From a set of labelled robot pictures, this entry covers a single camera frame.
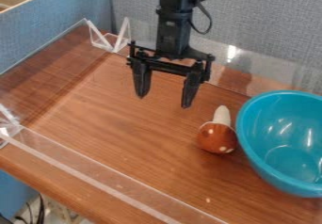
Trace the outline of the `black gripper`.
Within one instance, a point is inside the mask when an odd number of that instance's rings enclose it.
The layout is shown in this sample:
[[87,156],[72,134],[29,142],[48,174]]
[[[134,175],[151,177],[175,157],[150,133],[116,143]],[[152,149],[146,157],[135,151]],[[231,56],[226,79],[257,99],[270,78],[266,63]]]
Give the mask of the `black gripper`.
[[150,91],[152,71],[175,74],[186,77],[183,81],[182,108],[190,107],[200,83],[210,79],[211,64],[215,56],[187,47],[183,51],[183,56],[179,56],[178,60],[194,59],[195,62],[191,66],[186,66],[174,63],[174,57],[159,56],[155,50],[138,46],[134,40],[128,43],[128,46],[130,56],[127,60],[132,70],[138,96],[143,98]]

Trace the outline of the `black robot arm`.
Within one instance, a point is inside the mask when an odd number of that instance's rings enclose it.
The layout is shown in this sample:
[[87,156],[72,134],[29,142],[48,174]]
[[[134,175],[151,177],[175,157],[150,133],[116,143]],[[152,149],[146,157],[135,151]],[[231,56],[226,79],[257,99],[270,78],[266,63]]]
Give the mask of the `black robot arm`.
[[196,29],[192,24],[192,9],[198,8],[208,21],[211,16],[202,5],[204,0],[160,0],[156,13],[159,15],[156,49],[138,46],[132,40],[128,43],[130,56],[127,65],[131,67],[135,91],[143,98],[151,87],[152,71],[184,76],[182,108],[191,106],[200,84],[210,80],[212,54],[206,54],[190,46],[190,33],[206,31]]

